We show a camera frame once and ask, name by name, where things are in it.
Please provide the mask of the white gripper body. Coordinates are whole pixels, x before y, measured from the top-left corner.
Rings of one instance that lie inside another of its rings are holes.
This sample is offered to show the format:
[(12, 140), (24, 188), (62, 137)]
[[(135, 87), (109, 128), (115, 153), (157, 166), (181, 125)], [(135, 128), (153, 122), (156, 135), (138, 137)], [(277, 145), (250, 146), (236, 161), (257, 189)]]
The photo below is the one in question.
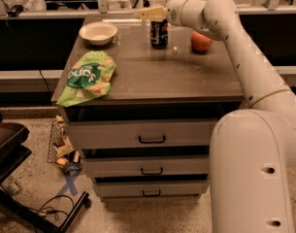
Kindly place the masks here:
[(201, 27), (205, 24), (202, 0), (169, 0), (166, 4), (167, 20), (175, 26)]

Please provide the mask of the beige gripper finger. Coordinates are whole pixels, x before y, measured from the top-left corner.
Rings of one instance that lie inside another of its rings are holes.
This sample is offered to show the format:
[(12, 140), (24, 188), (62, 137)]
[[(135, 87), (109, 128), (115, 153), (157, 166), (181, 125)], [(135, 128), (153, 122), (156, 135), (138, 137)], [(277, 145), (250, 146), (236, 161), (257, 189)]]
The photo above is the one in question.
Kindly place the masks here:
[(167, 11), (163, 6), (143, 8), (137, 12), (137, 16), (141, 20), (149, 20), (162, 22), (167, 15)]

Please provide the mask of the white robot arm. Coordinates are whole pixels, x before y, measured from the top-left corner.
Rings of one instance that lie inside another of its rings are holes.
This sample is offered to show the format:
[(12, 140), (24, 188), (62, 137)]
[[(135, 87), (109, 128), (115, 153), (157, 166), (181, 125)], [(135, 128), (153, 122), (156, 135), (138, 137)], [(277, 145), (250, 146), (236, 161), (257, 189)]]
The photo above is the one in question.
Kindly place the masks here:
[(168, 0), (138, 18), (224, 43), (247, 105), (210, 142), (213, 233), (295, 233), (287, 168), (296, 164), (296, 95), (244, 30), (233, 0)]

